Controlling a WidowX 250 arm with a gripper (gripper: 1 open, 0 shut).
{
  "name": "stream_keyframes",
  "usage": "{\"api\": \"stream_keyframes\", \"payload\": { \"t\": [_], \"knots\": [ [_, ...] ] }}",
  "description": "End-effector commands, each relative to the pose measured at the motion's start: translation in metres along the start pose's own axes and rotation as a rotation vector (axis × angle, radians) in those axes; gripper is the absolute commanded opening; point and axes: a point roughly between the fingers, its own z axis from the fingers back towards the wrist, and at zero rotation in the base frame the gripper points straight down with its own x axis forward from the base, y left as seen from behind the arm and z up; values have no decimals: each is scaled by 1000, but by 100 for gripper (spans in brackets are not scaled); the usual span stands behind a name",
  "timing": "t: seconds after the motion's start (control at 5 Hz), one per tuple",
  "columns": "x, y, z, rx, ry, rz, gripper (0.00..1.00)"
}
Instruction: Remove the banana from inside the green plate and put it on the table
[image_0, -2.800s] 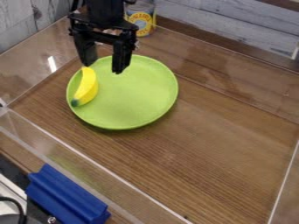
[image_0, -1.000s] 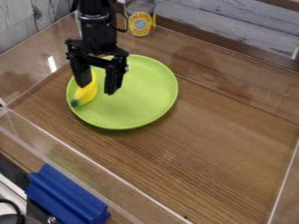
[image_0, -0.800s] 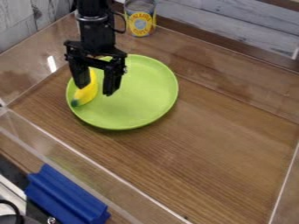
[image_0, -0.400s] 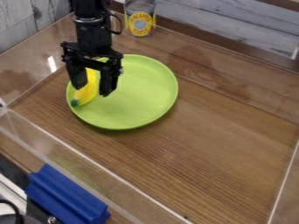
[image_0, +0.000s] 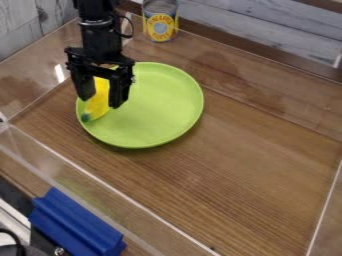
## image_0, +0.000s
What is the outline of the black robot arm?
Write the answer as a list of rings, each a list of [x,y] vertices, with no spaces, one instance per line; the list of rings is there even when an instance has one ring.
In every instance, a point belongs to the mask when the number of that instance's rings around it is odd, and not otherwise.
[[[72,0],[79,13],[81,46],[67,47],[67,69],[76,94],[87,101],[96,93],[95,77],[110,82],[108,106],[119,108],[128,100],[135,61],[126,57],[122,33],[124,16],[116,11],[120,0]]]

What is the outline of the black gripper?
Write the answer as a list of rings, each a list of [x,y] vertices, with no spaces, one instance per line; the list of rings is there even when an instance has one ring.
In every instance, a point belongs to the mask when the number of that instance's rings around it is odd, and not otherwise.
[[[77,97],[87,101],[95,95],[93,77],[110,79],[108,105],[119,108],[128,100],[135,61],[122,53],[96,58],[76,47],[67,47],[64,52]]]

